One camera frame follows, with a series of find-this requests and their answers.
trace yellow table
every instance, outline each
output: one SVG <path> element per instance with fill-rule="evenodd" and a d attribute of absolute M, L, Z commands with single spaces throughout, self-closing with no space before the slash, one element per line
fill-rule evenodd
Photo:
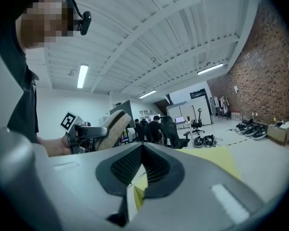
<path fill-rule="evenodd" d="M 177 150 L 182 153 L 187 153 L 193 156 L 198 156 L 208 161 L 211 161 L 233 175 L 239 180 L 241 176 L 236 168 L 234 160 L 227 148 L 227 146 L 218 146 L 211 148 L 200 148 L 200 149 L 180 149 Z M 137 210 L 143 205 L 143 198 L 145 195 L 145 189 L 148 187 L 146 174 L 144 174 L 134 186 L 134 198 Z"/>

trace white wall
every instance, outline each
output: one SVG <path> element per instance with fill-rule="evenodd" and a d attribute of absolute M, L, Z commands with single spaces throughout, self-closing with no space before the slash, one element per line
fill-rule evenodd
<path fill-rule="evenodd" d="M 37 88 L 37 115 L 39 121 L 38 136 L 44 139 L 56 139 L 64 135 L 59 126 L 67 111 L 79 115 L 91 126 L 99 126 L 99 118 L 109 114 L 111 103 L 131 101 L 133 119 L 139 119 L 139 110 L 160 110 L 152 103 L 134 100 L 123 96 L 91 94 L 81 91 L 52 90 Z"/>
<path fill-rule="evenodd" d="M 206 90 L 208 99 L 210 100 L 210 98 L 212 97 L 212 94 L 211 94 L 211 91 L 209 89 L 208 83 L 206 81 L 203 81 L 203 82 L 195 84 L 193 86 L 186 87 L 186 88 L 183 88 L 181 90 L 170 93 L 170 98 L 171 98 L 173 104 L 189 101 L 189 100 L 191 100 L 190 93 L 197 91 L 197 90 L 200 90 L 200 89 Z"/>

